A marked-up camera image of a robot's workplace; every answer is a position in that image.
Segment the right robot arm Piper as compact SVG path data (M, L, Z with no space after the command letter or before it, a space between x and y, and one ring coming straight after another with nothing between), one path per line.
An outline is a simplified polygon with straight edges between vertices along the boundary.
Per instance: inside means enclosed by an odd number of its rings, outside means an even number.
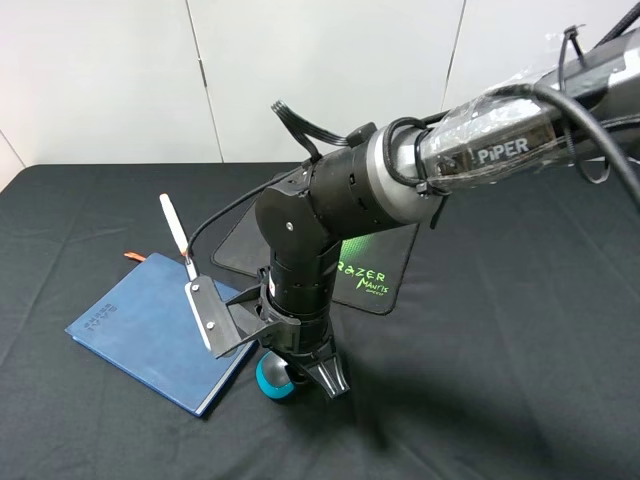
M589 183L619 175L632 195L639 113L639 34L610 34L551 70L496 86L449 111L369 127L356 142L313 155L258 197L270 249L261 275L263 393L288 397L311 382L330 397L348 385L330 303L344 242L412 224L436 224L453 194L548 166L571 166Z

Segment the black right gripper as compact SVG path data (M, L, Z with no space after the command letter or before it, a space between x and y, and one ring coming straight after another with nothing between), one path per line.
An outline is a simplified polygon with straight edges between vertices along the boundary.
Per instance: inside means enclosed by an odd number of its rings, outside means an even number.
M329 399L350 391L338 354L328 294L262 294L257 304L264 325L258 339L295 368L304 368Z

